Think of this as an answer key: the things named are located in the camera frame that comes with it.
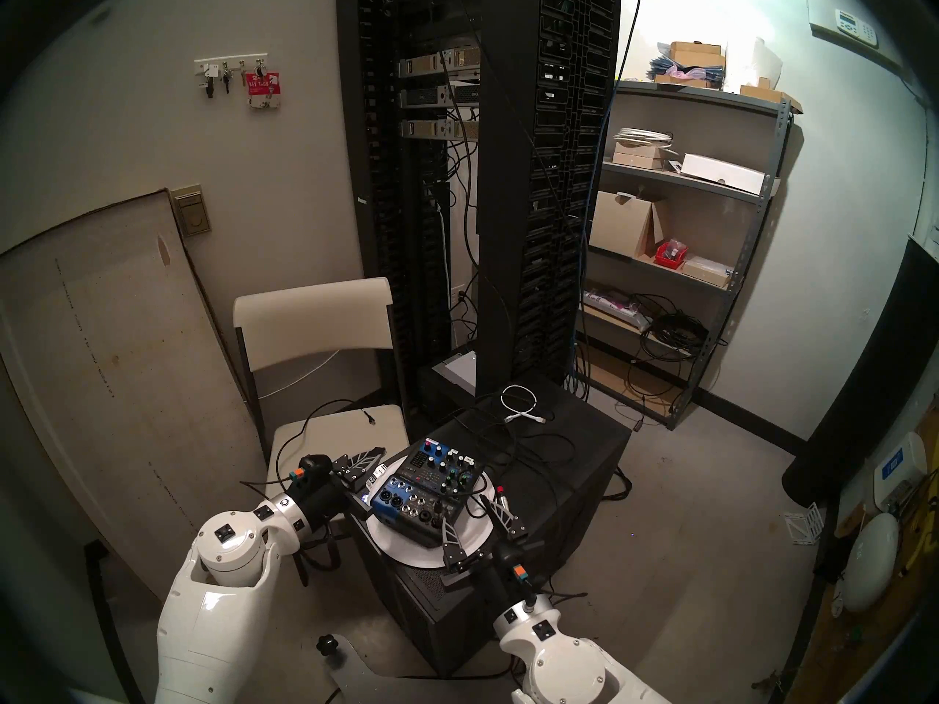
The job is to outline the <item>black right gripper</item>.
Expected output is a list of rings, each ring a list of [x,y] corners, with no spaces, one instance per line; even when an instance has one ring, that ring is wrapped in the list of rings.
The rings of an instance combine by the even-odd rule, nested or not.
[[[489,551],[468,555],[453,526],[441,516],[441,549],[445,590],[474,588],[488,607],[534,607],[538,590],[526,564],[537,557],[545,542],[518,543],[528,537],[519,518],[498,500],[487,499],[487,517],[494,530],[508,541],[495,543]]]

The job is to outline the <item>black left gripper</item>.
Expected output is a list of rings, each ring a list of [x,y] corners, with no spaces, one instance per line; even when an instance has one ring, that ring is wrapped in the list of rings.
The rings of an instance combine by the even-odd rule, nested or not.
[[[374,514],[372,498],[384,486],[365,481],[386,454],[386,448],[373,448],[353,455],[343,454],[330,459],[325,454],[308,454],[300,458],[290,472],[290,498],[295,503],[300,521],[293,523],[298,534],[313,534],[339,514],[351,513],[354,518]]]

